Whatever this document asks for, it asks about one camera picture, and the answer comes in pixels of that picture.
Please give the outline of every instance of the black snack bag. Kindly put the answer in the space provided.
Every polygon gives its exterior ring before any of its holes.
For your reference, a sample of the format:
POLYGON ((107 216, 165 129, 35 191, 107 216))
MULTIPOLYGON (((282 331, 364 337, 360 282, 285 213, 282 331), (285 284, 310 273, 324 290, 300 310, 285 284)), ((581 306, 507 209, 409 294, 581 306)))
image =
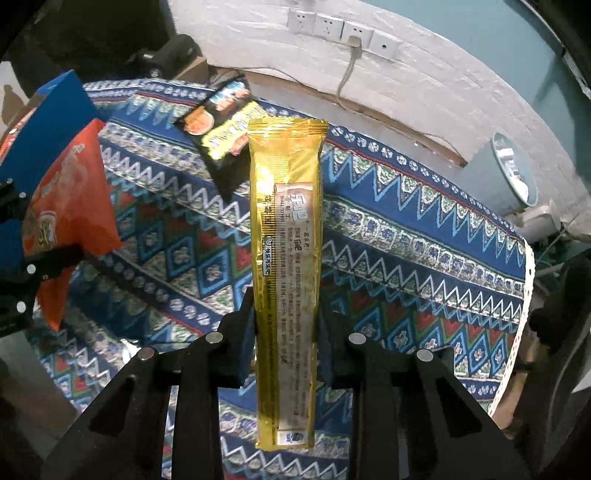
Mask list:
POLYGON ((249 176, 248 122, 267 113, 252 96, 242 75, 216 87, 176 124, 199 149, 224 202, 230 202, 234 191, 249 176))

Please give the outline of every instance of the wall socket panel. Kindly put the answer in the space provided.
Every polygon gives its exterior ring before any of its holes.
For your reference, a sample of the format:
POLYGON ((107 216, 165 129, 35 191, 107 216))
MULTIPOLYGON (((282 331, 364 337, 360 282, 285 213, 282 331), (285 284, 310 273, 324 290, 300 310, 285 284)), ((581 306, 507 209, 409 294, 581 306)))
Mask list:
POLYGON ((316 14, 314 12, 306 12, 290 8, 287 15, 287 28, 293 33, 314 35, 315 22, 316 14))
POLYGON ((327 40, 340 41, 344 24, 345 21, 342 18, 331 17, 324 14, 316 14, 314 35, 327 40))
POLYGON ((373 28, 355 22, 350 22, 349 20, 345 20, 345 25, 343 26, 343 33, 340 36, 340 40, 342 43, 350 45, 350 37, 359 37, 361 39, 361 48, 367 50, 369 48, 369 43, 371 42, 371 38, 373 36, 373 28))
POLYGON ((380 30, 375 30, 367 51, 388 60, 396 58, 402 40, 380 30))
POLYGON ((351 36, 359 37, 362 49, 388 60, 396 58, 403 43, 400 38, 352 20, 295 8, 289 9, 287 27, 296 34, 313 35, 346 45, 351 36))

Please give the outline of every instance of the orange snack bag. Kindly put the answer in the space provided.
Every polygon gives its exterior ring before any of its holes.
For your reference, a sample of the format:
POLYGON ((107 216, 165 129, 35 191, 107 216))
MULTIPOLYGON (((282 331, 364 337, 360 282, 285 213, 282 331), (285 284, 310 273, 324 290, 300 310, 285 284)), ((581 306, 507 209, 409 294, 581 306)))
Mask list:
MULTIPOLYGON (((103 126, 98 119, 90 122, 37 186, 22 224, 25 256, 72 244, 95 256, 121 247, 99 149, 103 126)), ((45 319, 55 330, 64 315, 73 270, 43 281, 37 292, 45 319)))

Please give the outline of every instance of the patterned blanket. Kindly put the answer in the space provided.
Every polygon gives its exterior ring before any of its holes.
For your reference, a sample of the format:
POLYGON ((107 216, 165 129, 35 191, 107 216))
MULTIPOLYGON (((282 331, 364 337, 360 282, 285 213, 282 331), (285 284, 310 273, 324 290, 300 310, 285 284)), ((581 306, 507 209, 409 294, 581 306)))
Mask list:
MULTIPOLYGON (((249 187, 217 195, 173 122, 207 88, 136 80, 85 86, 111 115, 100 145, 124 247, 81 265, 59 334, 30 336, 64 395, 82 411, 123 366, 121 339, 160 351, 215 330, 251 285, 249 187)), ((267 102, 270 115, 305 116, 267 102)), ((385 348, 452 345, 455 373, 492 414, 527 318, 533 260, 512 226, 437 173, 345 127, 322 149, 322 295, 385 348)), ((318 385, 316 445, 262 452, 255 379, 220 391, 228 475, 345 478, 351 395, 318 385)), ((176 392, 163 470, 170 474, 176 392)))

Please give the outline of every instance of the gold snack wrapper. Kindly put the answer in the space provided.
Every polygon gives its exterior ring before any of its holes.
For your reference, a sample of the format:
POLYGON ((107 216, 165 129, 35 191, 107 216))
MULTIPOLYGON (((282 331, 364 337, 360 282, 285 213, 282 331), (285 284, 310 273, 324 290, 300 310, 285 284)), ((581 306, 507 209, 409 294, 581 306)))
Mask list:
POLYGON ((258 443, 314 446, 315 325, 322 248, 318 155, 324 120, 267 117, 248 124, 256 311, 258 443))

